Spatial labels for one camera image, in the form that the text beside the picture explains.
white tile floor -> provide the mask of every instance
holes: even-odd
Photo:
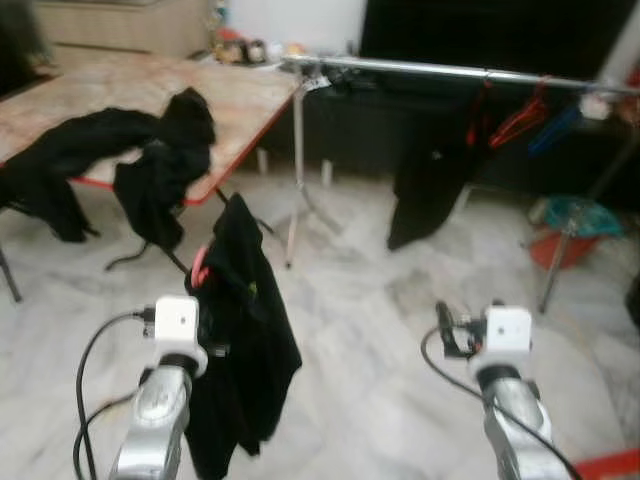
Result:
[[[286,232],[292,193],[288,170],[236,175],[228,190]],[[530,233],[526,205],[474,194],[427,241],[385,250],[393,196],[387,181],[339,179],[314,198],[340,226],[304,217],[294,269],[266,237],[300,345],[296,374],[274,437],[259,458],[236,451],[230,479],[492,479],[495,460],[482,430],[482,407],[423,364],[418,343],[443,298],[474,313],[495,297],[533,308],[541,272],[519,242]],[[56,241],[46,226],[0,216],[0,241],[25,296],[14,305],[0,282],[0,479],[68,480],[77,419],[74,375],[91,332],[115,313],[181,293],[182,276],[157,251],[113,273],[102,267],[135,250],[111,194],[79,188],[102,237],[84,245]],[[190,258],[209,239],[217,200],[183,217]],[[534,373],[559,446],[573,460],[640,443],[640,340],[622,299],[640,266],[630,240],[608,241],[563,273],[549,312],[537,316]],[[136,385],[149,359],[137,325],[109,332],[87,373],[91,409]],[[465,376],[464,365],[444,362]],[[106,478],[126,429],[127,408],[92,430]],[[179,473],[194,479],[188,454]]]

black garment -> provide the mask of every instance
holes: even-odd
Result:
[[[209,170],[209,145],[215,142],[205,99],[193,88],[174,96],[158,123],[157,138],[137,162],[118,164],[114,191],[133,230],[173,250],[183,229],[171,210],[189,184]]]
[[[484,90],[430,100],[396,172],[389,250],[435,233],[447,220],[486,146],[485,106]]]
[[[157,122],[146,113],[107,108],[46,131],[0,168],[0,208],[20,203],[61,240],[83,242],[91,228],[66,179],[154,138]]]
[[[182,228],[171,209],[206,173],[214,142],[207,103],[192,88],[175,95],[160,119],[116,108],[73,118],[0,168],[0,209],[20,203],[60,239],[82,242],[92,230],[67,179],[81,176],[101,158],[144,147],[138,162],[117,166],[114,190],[136,233],[173,249]]]
[[[249,454],[275,431],[289,383],[302,365],[262,233],[239,195],[214,227],[203,267],[211,274],[189,294],[200,304],[199,342],[209,353],[194,381],[186,430],[202,480],[224,478],[237,444]],[[216,352],[226,352],[218,356]]]
[[[629,287],[625,297],[625,304],[633,323],[640,329],[640,273],[636,275]]]

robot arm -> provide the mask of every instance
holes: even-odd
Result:
[[[507,418],[506,411],[549,444],[551,420],[537,388],[522,380],[528,370],[532,319],[517,307],[493,305],[483,318],[453,323],[447,306],[437,306],[445,356],[467,358],[485,405],[484,429],[498,461],[502,480],[570,480],[565,465],[540,440]],[[468,349],[458,347],[454,329],[468,333]]]
[[[110,480],[173,480],[180,439],[189,423],[191,381],[207,368],[198,345],[198,303],[163,297],[156,303],[154,341],[158,365],[138,390],[131,425]]]

black cable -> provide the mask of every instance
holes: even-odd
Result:
[[[112,400],[110,402],[105,403],[102,407],[100,407],[98,410],[93,412],[91,416],[87,419],[87,424],[85,426],[86,428],[80,427],[78,429],[78,433],[76,434],[76,439],[73,442],[73,468],[76,471],[76,477],[78,478],[78,480],[84,479],[84,475],[82,474],[82,470],[80,469],[80,447],[82,445],[82,438],[84,434],[87,432],[87,428],[89,428],[89,426],[91,425],[91,422],[93,422],[98,416],[100,416],[105,411],[109,410],[110,408],[117,407],[118,405],[122,405],[123,403],[127,403],[129,400],[131,400],[135,396],[136,392],[137,390],[123,397],[120,397],[116,400]]]
[[[438,367],[434,363],[434,361],[431,359],[431,357],[429,357],[429,353],[427,352],[427,343],[429,342],[431,337],[433,337],[435,334],[437,334],[439,332],[439,330],[440,330],[439,327],[433,327],[431,330],[429,330],[425,334],[424,338],[422,339],[422,342],[420,342],[420,352],[422,353],[422,358],[424,358],[424,361],[427,363],[427,365],[429,365],[429,367],[431,367],[431,369],[434,372],[436,372],[438,375],[440,375],[442,378],[444,378],[447,382],[449,382],[453,386],[458,387],[459,389],[465,391],[469,395],[479,399],[487,407],[495,408],[496,410],[498,410],[502,415],[504,415],[509,420],[511,420],[513,423],[518,425],[525,432],[527,432],[529,435],[531,435],[533,438],[535,438],[538,442],[540,442],[542,445],[544,445],[551,453],[553,453],[558,458],[558,460],[560,460],[562,462],[562,464],[565,466],[565,468],[567,469],[569,474],[575,480],[582,480],[582,477],[580,476],[578,471],[575,469],[575,467],[571,464],[571,462],[569,460],[567,460],[567,458],[562,453],[560,453],[560,451],[556,447],[554,447],[550,442],[548,442],[546,439],[544,439],[543,437],[538,435],[538,433],[533,431],[531,428],[529,428],[523,422],[518,420],[518,418],[516,418],[514,415],[512,415],[511,413],[509,413],[507,410],[503,409],[499,405],[496,405],[495,403],[487,404],[486,403],[486,399],[483,397],[483,395],[480,392],[476,392],[474,389],[469,388],[464,383],[459,382],[455,378],[451,377],[449,374],[445,373],[443,370],[440,369],[440,367]]]
[[[82,393],[82,377],[84,375],[84,367],[87,363],[87,358],[89,357],[89,353],[93,348],[93,344],[96,343],[96,340],[102,333],[112,325],[121,322],[123,320],[128,320],[130,318],[139,318],[143,319],[143,312],[128,312],[123,313],[122,315],[118,315],[117,317],[112,318],[111,320],[106,321],[102,326],[98,329],[98,331],[93,335],[87,346],[85,347],[84,352],[82,353],[82,358],[80,359],[80,364],[78,365],[78,371],[76,372],[76,402],[78,404],[78,417],[80,419],[80,432],[81,436],[84,439],[85,450],[87,452],[87,463],[89,464],[89,475],[91,480],[97,480],[96,475],[96,465],[93,458],[93,451],[91,449],[91,441],[89,439],[89,425],[87,423],[86,412],[84,409],[84,396]],[[79,480],[83,480],[82,472],[80,470],[80,449],[78,449],[76,456],[76,452],[74,449],[73,456],[73,466],[76,471],[76,477]]]

wooden table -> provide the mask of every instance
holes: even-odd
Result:
[[[161,115],[172,95],[195,88],[216,122],[211,169],[193,183],[185,205],[204,203],[255,147],[289,104],[295,77],[242,67],[199,64],[153,55],[109,56],[0,103],[0,163],[72,117],[106,107]],[[78,182],[112,189],[117,162],[139,151],[99,161]]]

